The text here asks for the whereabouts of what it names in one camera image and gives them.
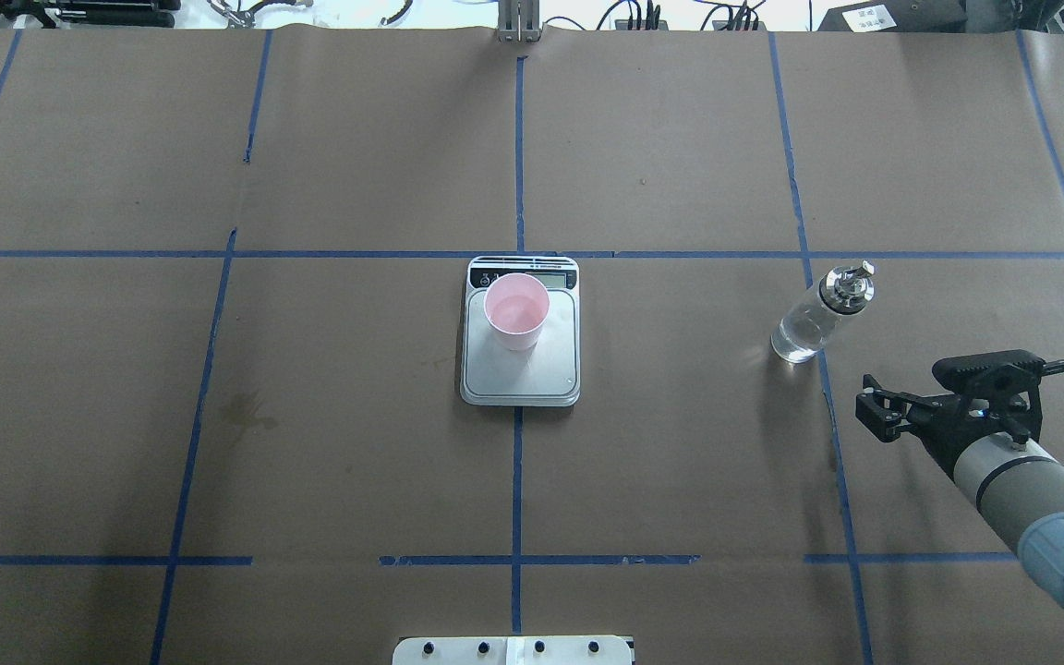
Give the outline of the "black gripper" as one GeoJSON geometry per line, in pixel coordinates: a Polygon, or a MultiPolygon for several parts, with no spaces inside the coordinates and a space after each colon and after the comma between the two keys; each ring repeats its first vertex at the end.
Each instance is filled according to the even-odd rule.
{"type": "Polygon", "coordinates": [[[883,387],[874,375],[862,375],[862,389],[854,396],[854,415],[878,440],[898,440],[911,433],[949,478],[972,442],[986,435],[986,420],[972,417],[972,397],[929,397],[913,404],[913,397],[883,387]]]}

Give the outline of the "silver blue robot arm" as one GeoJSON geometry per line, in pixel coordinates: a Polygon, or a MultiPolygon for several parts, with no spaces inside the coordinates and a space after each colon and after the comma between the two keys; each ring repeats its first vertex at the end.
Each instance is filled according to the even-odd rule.
{"type": "Polygon", "coordinates": [[[878,440],[913,435],[1040,589],[1064,610],[1064,464],[1040,446],[1040,380],[1001,367],[940,395],[864,375],[857,419],[878,440]]]}

